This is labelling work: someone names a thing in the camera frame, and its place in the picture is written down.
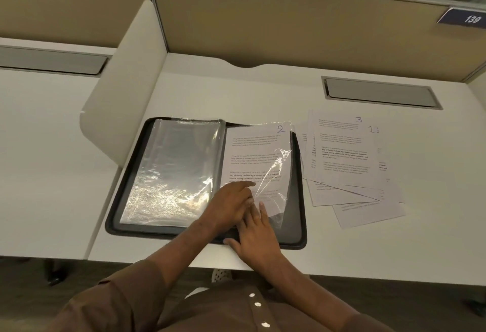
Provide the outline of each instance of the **brown shirt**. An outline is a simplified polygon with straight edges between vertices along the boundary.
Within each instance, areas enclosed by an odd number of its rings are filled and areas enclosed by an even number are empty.
[[[192,295],[159,320],[167,292],[160,270],[150,261],[139,261],[72,298],[47,331],[328,331],[276,294],[239,281]],[[391,329],[365,315],[351,318],[342,329],[358,331]]]

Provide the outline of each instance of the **person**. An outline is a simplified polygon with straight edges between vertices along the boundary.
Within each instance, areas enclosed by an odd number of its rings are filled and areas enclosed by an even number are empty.
[[[216,192],[201,217],[147,259],[74,296],[48,332],[343,331],[390,332],[300,273],[280,251],[263,203],[255,206],[250,181]],[[234,225],[236,254],[273,286],[220,282],[182,300],[160,318],[164,299],[181,273],[218,234]]]

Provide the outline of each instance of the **left hand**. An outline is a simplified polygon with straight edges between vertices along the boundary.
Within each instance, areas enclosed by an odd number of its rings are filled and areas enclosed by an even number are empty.
[[[214,229],[214,236],[239,223],[246,210],[255,202],[249,186],[252,181],[230,182],[220,188],[209,202],[199,221]]]

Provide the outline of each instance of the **stack of papers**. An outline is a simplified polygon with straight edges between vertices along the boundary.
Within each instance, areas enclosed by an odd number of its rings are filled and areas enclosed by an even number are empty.
[[[314,110],[294,131],[313,206],[331,205],[342,228],[405,215],[379,126],[364,117]]]

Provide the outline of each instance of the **hand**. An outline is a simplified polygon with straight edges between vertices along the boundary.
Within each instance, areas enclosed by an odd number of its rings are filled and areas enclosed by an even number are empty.
[[[263,202],[259,204],[260,213],[253,204],[246,211],[244,220],[237,224],[240,242],[225,239],[235,253],[254,271],[265,276],[275,261],[283,257],[275,232],[268,221],[268,214]]]
[[[251,181],[230,182],[220,188],[209,202],[199,221],[214,231],[214,236],[228,231],[243,218],[255,200],[249,186]]]

